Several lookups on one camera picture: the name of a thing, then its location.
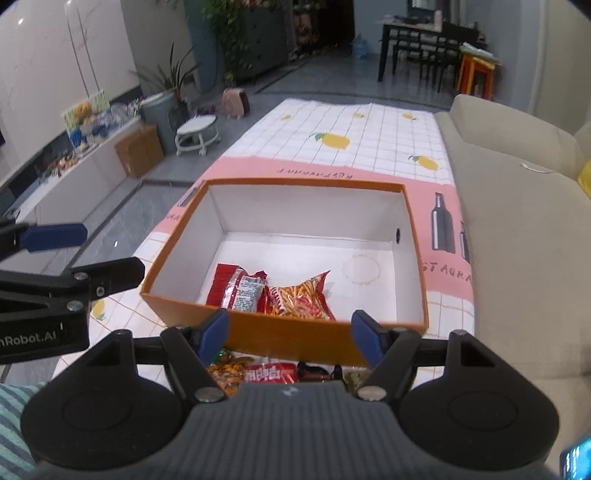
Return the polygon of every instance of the striped fabric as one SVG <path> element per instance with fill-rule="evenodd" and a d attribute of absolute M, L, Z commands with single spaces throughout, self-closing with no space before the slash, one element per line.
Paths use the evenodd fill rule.
<path fill-rule="evenodd" d="M 21 413 L 29 399 L 44 384 L 13 387 L 0 384 L 0 478 L 20 480 L 35 468 L 35 461 L 22 439 Z"/>

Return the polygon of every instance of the bottle print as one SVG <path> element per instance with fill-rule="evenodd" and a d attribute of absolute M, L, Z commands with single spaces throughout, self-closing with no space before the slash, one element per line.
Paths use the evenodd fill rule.
<path fill-rule="evenodd" d="M 445 208 L 445 199 L 442 193 L 435 194 L 435 208 L 431 211 L 431 242 L 433 250 L 456 253 L 453 218 Z"/>

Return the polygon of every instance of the beige sofa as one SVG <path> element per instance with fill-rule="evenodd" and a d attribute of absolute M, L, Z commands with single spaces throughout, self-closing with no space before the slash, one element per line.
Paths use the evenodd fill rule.
<path fill-rule="evenodd" d="M 591 430 L 591 200 L 575 180 L 591 124 L 573 137 L 466 95 L 436 119 L 463 203 L 476 336 L 556 405 L 557 471 Z"/>

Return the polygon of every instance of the cardboard box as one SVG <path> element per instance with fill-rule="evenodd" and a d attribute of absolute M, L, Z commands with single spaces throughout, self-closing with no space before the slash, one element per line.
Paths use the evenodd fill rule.
<path fill-rule="evenodd" d="M 115 150 L 128 177 L 133 178 L 141 177 L 164 158 L 154 125 L 129 134 L 115 145 Z"/>
<path fill-rule="evenodd" d="M 336 322 L 230 311 L 232 350 L 364 365 L 350 319 L 428 328 L 423 269 L 403 185 L 355 180 L 205 181 L 146 276 L 141 295 L 169 326 L 198 325 L 218 263 L 264 270 L 275 286 L 322 272 Z"/>

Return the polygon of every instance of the white wheeled stand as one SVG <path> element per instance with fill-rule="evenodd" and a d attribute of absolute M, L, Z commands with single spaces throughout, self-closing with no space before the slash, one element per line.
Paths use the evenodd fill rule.
<path fill-rule="evenodd" d="M 177 130 L 177 136 L 174 142 L 177 146 L 177 155 L 183 152 L 191 152 L 193 150 L 199 150 L 199 154 L 204 156 L 207 154 L 207 146 L 217 142 L 220 143 L 222 138 L 217 131 L 216 127 L 217 116 L 216 115 L 200 115 L 192 119 L 189 119 Z M 203 139 L 203 131 L 208 128 L 213 129 L 215 135 L 207 140 Z"/>

